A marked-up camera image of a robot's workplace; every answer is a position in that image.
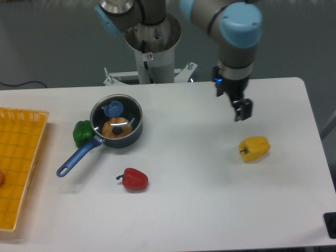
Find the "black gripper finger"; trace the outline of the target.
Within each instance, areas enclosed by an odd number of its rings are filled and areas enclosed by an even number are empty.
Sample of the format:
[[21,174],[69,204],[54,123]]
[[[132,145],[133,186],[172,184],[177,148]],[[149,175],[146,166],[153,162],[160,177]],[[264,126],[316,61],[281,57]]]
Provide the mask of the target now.
[[232,102],[232,107],[235,110],[235,122],[238,122],[242,119],[242,117],[241,117],[241,113],[242,113],[241,102],[240,101]]
[[253,101],[250,99],[244,99],[241,101],[241,118],[248,119],[252,116]]

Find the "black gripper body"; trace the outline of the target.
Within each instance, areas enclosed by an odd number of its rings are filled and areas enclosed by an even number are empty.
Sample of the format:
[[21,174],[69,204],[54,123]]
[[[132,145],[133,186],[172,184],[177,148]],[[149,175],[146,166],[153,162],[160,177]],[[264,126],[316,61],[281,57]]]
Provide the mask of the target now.
[[216,96],[222,96],[227,94],[230,99],[231,104],[233,105],[236,102],[239,102],[244,99],[244,90],[247,87],[250,75],[243,74],[243,77],[225,77],[220,71],[223,68],[219,66],[213,67],[212,70],[212,79],[215,83]]

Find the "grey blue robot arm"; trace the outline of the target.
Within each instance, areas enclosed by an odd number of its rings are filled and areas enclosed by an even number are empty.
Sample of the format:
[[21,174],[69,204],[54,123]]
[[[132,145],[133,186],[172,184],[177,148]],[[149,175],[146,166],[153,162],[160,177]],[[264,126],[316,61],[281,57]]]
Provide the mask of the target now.
[[[253,103],[244,90],[263,23],[255,1],[180,1],[180,9],[219,46],[212,73],[217,96],[228,95],[236,121],[250,118]],[[108,34],[123,34],[133,49],[141,84],[174,81],[174,49],[182,30],[166,1],[99,1],[95,12]]]

